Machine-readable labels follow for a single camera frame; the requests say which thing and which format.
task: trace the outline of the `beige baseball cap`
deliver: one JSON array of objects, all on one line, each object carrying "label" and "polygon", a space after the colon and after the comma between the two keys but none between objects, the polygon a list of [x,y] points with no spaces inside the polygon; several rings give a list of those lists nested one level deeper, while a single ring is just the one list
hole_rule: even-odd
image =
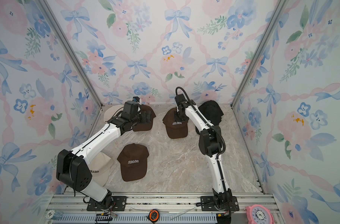
[{"label": "beige baseball cap", "polygon": [[91,163],[88,165],[91,171],[92,178],[100,185],[104,186],[108,181],[110,167],[113,165],[114,161],[109,156],[100,152]]},{"label": "beige baseball cap", "polygon": [[124,104],[114,105],[110,107],[108,110],[104,113],[104,122],[109,121],[113,116],[115,116],[119,111],[122,111],[124,107]]}]

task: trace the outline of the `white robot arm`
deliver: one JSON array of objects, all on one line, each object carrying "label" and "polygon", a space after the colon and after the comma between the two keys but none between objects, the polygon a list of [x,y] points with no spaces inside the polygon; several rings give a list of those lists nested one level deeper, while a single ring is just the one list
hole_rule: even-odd
[{"label": "white robot arm", "polygon": [[[207,156],[211,169],[214,203],[217,208],[227,209],[232,201],[232,193],[223,175],[221,154],[224,153],[226,146],[221,137],[221,130],[218,126],[213,126],[201,114],[195,103],[192,100],[186,100],[183,94],[177,95],[175,100],[178,110],[177,119],[179,121],[191,119],[201,130],[199,148]],[[62,150],[58,155],[57,179],[72,187],[74,191],[79,191],[96,200],[103,210],[112,207],[112,193],[92,179],[88,165],[105,146],[131,130],[132,126],[137,123],[151,122],[149,111],[140,112],[139,101],[138,97],[135,97],[133,101],[127,101],[123,111],[113,116],[95,135],[71,151]]]}]

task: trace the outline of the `clock face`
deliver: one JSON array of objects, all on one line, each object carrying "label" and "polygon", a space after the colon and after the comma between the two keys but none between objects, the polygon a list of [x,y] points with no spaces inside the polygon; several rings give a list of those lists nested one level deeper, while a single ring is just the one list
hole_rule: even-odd
[{"label": "clock face", "polygon": [[258,224],[270,224],[271,219],[268,212],[259,206],[252,208],[252,218]]}]

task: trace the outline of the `brown baseball cap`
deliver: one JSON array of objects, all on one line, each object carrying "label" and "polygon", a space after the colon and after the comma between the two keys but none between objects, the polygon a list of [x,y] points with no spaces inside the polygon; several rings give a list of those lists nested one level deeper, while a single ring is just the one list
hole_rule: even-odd
[{"label": "brown baseball cap", "polygon": [[163,123],[166,126],[166,132],[169,138],[184,138],[188,136],[188,121],[177,122],[174,119],[174,113],[177,112],[177,108],[170,109],[163,118]]},{"label": "brown baseball cap", "polygon": [[154,117],[156,117],[154,110],[151,109],[151,107],[147,105],[140,105],[140,111],[150,111],[151,113],[151,122],[146,123],[146,124],[137,124],[133,126],[133,131],[134,132],[139,132],[139,131],[149,131],[152,128],[152,121]]},{"label": "brown baseball cap", "polygon": [[143,145],[129,144],[118,156],[123,181],[134,181],[143,178],[147,170],[149,151]]}]

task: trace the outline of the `cap brim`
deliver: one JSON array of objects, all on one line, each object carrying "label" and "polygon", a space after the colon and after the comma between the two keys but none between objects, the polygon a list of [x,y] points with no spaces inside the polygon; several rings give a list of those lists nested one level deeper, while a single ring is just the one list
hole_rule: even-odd
[{"label": "cap brim", "polygon": [[177,138],[184,138],[188,136],[188,126],[185,125],[182,128],[170,128],[168,126],[166,127],[166,132],[168,133],[169,138],[171,139],[177,139]]},{"label": "cap brim", "polygon": [[134,181],[139,180],[146,175],[147,170],[147,159],[135,167],[126,167],[123,165],[120,165],[120,171],[122,173],[123,181]]},{"label": "cap brim", "polygon": [[134,132],[140,132],[140,131],[149,131],[152,128],[152,122],[146,123],[146,124],[137,124],[133,126],[133,131]]}]

